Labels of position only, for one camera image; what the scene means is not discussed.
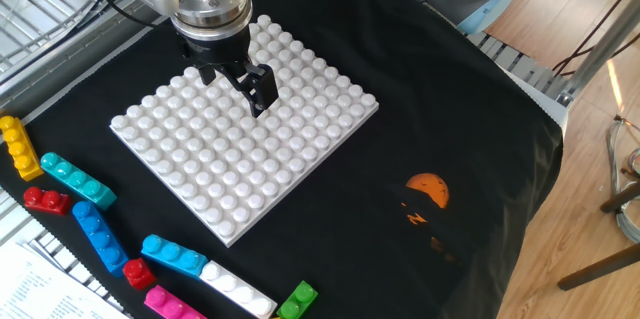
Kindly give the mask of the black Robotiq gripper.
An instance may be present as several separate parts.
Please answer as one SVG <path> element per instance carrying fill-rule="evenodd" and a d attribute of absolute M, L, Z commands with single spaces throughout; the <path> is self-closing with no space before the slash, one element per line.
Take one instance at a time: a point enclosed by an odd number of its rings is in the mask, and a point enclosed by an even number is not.
<path fill-rule="evenodd" d="M 239 27 L 199 28 L 175 22 L 185 58 L 198 68 L 205 86 L 223 74 L 249 103 L 251 115 L 258 118 L 278 99 L 273 69 L 254 65 L 249 59 L 251 41 L 248 25 Z"/>

